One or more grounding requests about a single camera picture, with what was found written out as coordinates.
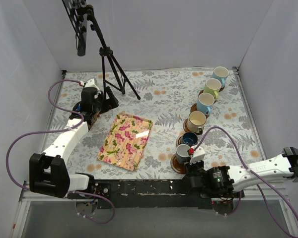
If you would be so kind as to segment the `small grey patterned cup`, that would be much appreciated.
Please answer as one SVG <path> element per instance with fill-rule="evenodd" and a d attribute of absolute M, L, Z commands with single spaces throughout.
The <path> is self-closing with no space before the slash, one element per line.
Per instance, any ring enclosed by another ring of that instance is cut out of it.
<path fill-rule="evenodd" d="M 176 159 L 179 164 L 184 165 L 185 163 L 189 162 L 191 156 L 188 153 L 188 150 L 191 147 L 186 144 L 180 144 L 176 148 Z"/>

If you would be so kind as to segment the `dark blue mug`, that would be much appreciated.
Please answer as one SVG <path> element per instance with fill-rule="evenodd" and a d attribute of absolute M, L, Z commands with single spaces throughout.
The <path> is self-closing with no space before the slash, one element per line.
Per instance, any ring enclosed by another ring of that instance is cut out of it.
<path fill-rule="evenodd" d="M 194 146 L 198 143 L 198 137 L 194 132 L 186 132 L 182 135 L 180 139 L 181 144 L 186 144 L 188 146 Z"/>

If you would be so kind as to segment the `cream enamel mug dark rim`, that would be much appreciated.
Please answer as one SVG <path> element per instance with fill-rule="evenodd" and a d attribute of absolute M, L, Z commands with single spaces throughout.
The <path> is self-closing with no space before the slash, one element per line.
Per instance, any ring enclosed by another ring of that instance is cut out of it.
<path fill-rule="evenodd" d="M 205 123 L 206 116 L 200 111 L 193 111 L 188 116 L 187 128 L 191 132 L 202 134 Z"/>

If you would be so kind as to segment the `white mug blue handle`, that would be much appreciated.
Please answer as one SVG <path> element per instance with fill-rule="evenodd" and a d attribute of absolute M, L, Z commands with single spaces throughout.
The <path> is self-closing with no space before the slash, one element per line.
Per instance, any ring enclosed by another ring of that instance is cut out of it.
<path fill-rule="evenodd" d="M 210 93 L 202 93 L 197 100 L 197 110 L 202 112 L 205 116 L 209 116 L 212 112 L 212 105 L 215 99 Z"/>

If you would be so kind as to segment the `white mug green handle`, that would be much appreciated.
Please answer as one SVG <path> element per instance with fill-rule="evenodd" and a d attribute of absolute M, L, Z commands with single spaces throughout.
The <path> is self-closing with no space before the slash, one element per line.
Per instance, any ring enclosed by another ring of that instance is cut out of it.
<path fill-rule="evenodd" d="M 208 79 L 204 87 L 204 93 L 211 94 L 214 97 L 214 100 L 217 101 L 221 86 L 222 84 L 218 79 L 214 79 L 214 78 Z"/>

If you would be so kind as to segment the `white mug light blue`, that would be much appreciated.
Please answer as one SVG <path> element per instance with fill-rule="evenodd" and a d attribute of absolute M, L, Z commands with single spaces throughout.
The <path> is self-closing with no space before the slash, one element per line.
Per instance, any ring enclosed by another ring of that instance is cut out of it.
<path fill-rule="evenodd" d="M 229 75 L 229 70 L 225 67 L 218 66 L 214 68 L 212 78 L 217 79 L 221 82 L 222 88 L 225 87 L 225 81 Z"/>

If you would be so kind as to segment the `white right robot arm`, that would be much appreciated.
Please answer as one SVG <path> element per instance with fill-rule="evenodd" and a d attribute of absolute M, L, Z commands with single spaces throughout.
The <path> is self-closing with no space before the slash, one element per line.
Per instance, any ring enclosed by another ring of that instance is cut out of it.
<path fill-rule="evenodd" d="M 298 149 L 286 147 L 271 159 L 240 166 L 219 166 L 204 169 L 205 151 L 199 148 L 184 162 L 183 180 L 190 191 L 209 197 L 231 197 L 245 188 L 263 181 L 291 179 L 298 182 Z"/>

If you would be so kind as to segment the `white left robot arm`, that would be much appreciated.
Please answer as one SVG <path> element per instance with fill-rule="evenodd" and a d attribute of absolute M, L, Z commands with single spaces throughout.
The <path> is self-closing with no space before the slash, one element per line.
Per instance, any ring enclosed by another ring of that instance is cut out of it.
<path fill-rule="evenodd" d="M 94 177 L 85 173 L 69 174 L 67 160 L 97 117 L 116 107 L 118 100 L 110 87 L 100 91 L 97 86 L 85 86 L 81 101 L 74 106 L 65 131 L 42 153 L 34 153 L 30 157 L 30 191 L 58 198 L 79 191 L 84 198 L 91 198 L 96 192 Z"/>

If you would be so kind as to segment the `floral serving tray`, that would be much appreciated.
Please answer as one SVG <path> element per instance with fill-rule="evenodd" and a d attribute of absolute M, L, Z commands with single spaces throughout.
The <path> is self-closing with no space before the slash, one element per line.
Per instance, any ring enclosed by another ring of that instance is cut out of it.
<path fill-rule="evenodd" d="M 118 113 L 97 155 L 99 161 L 135 171 L 144 155 L 153 122 Z"/>

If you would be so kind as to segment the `black tripod stand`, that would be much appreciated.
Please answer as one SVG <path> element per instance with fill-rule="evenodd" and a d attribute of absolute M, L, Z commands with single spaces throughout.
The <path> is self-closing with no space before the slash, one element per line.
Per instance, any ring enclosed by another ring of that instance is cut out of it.
<path fill-rule="evenodd" d="M 139 96 L 139 94 L 135 90 L 134 86 L 131 84 L 129 78 L 127 77 L 127 75 L 123 71 L 122 67 L 120 66 L 120 64 L 116 60 L 116 58 L 113 54 L 113 50 L 109 46 L 107 46 L 107 44 L 105 43 L 103 34 L 101 32 L 101 29 L 98 25 L 98 22 L 96 20 L 95 14 L 94 14 L 93 6 L 88 4 L 85 8 L 86 8 L 87 20 L 92 23 L 90 25 L 91 30 L 96 32 L 97 37 L 99 38 L 99 40 L 101 42 L 101 45 L 102 45 L 102 47 L 100 47 L 100 49 L 99 49 L 99 54 L 100 54 L 101 60 L 102 60 L 102 73 L 103 73 L 103 86 L 104 86 L 104 88 L 108 84 L 108 85 L 112 86 L 113 88 L 117 89 L 118 91 L 120 91 L 124 95 L 124 94 L 126 94 L 125 85 L 127 83 L 130 86 L 130 88 L 132 89 L 132 91 L 135 94 L 136 98 L 138 100 L 140 100 L 141 97 Z M 112 72 L 113 72 L 113 74 L 116 78 L 116 81 L 118 83 L 117 86 L 114 85 L 113 83 L 109 82 L 106 79 L 105 58 L 107 58 L 107 60 L 110 64 Z"/>

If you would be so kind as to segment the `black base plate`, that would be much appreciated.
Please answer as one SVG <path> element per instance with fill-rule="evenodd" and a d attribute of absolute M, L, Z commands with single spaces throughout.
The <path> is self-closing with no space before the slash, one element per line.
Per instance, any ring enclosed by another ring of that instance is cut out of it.
<path fill-rule="evenodd" d="M 86 193 L 103 196 L 115 208 L 198 208 L 212 209 L 212 199 L 232 203 L 244 197 L 244 192 L 226 195 L 208 195 L 205 191 L 191 188 L 184 179 L 109 179 L 94 180 L 83 194 L 68 194 L 70 199 L 87 199 L 97 204 L 97 209 L 110 209 L 107 201 L 85 195 Z"/>

